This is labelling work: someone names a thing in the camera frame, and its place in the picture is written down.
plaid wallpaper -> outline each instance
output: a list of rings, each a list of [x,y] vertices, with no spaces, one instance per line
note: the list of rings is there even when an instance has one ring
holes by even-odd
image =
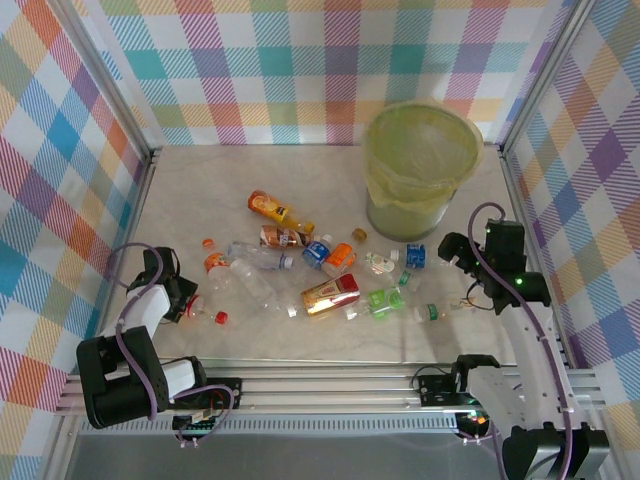
[[[600,0],[514,169],[562,320],[640,471],[640,2]]]
[[[495,141],[573,0],[74,3],[150,143],[188,145],[353,144],[428,97]]]
[[[35,476],[142,163],[45,0],[0,1],[0,479]]]

white marble floor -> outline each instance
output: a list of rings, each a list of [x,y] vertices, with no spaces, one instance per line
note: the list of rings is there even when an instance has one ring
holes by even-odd
[[[486,147],[484,157],[425,240],[431,253],[445,234],[466,232],[469,215],[481,202],[498,202],[513,218],[495,149]],[[361,227],[369,233],[367,250],[385,253],[400,246],[375,233],[367,222],[360,147],[333,146],[165,147],[135,241],[173,247],[183,276],[204,284],[204,238],[213,238],[221,249],[233,240],[257,243],[260,226],[270,223],[247,208],[247,198],[256,188],[292,203],[316,224],[315,233],[330,233],[335,243],[348,242],[351,231]],[[484,222],[493,214],[488,210],[478,218],[479,241],[484,239]],[[123,278],[130,281],[141,269],[141,252],[132,252]],[[288,283],[286,272],[266,275],[281,289],[302,290]],[[419,299],[440,306],[464,296],[472,282],[455,267],[431,267],[421,277]],[[317,273],[317,283],[325,279]],[[363,283],[363,290],[374,288]],[[478,294],[478,303],[487,302],[479,289]],[[110,313],[116,315],[123,304],[124,293],[118,292]],[[382,321],[353,322],[338,316],[324,321],[290,319],[259,311],[232,315],[224,326],[183,319],[159,327],[154,344],[161,357],[451,362],[461,353],[484,353],[514,363],[506,333],[492,312],[467,309],[426,323],[416,323],[404,312]]]

trash can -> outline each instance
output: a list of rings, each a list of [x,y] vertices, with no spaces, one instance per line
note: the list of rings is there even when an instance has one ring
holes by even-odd
[[[482,161],[482,134],[436,101],[389,105],[363,138],[367,217],[400,242],[435,229],[456,190]]]

